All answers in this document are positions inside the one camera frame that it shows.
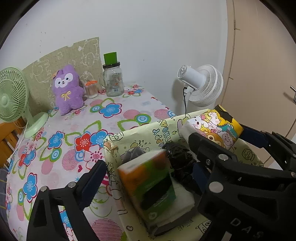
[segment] stuffed animal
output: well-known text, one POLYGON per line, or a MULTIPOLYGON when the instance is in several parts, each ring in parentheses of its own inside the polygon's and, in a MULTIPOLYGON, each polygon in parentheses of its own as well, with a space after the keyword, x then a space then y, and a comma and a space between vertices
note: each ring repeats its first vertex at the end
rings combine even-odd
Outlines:
POLYGON ((84 105, 82 96, 84 89, 79 86, 79 75, 69 64, 60 69, 53 79, 52 91, 56 96, 56 106, 61 115, 76 110, 84 105))

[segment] red heart print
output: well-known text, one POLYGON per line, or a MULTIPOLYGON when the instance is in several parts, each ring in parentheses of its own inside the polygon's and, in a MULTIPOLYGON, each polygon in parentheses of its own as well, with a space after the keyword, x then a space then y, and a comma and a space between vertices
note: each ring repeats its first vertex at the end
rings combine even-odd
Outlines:
POLYGON ((78 165, 78 172, 81 172, 81 171, 82 171, 82 166, 78 165))

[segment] blue plaid fabric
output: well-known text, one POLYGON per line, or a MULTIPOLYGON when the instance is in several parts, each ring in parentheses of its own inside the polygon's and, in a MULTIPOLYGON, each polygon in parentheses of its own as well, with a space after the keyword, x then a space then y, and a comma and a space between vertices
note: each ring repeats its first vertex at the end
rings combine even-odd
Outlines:
POLYGON ((7 170, 5 168, 0 168, 0 215, 5 222, 7 222, 5 208, 6 176, 7 170))

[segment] door handle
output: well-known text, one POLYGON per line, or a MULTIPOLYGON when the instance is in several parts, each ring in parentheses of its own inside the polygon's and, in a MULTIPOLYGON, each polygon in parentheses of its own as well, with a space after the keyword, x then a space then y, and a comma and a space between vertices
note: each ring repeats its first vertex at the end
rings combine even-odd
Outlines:
POLYGON ((294 95, 294 102, 296 103, 296 89, 293 87, 293 86, 290 86, 290 89, 293 90, 295 92, 295 95, 294 95))

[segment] yellow bow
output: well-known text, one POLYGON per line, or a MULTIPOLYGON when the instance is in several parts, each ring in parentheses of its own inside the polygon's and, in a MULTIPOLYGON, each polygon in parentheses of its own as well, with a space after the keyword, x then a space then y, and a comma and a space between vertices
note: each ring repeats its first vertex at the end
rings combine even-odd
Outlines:
POLYGON ((67 98, 70 99, 70 97, 68 96, 68 95, 70 95, 70 94, 71 94, 71 91, 68 91, 67 93, 62 94, 61 97, 62 97, 62 98, 65 97, 65 101, 66 101, 67 98))

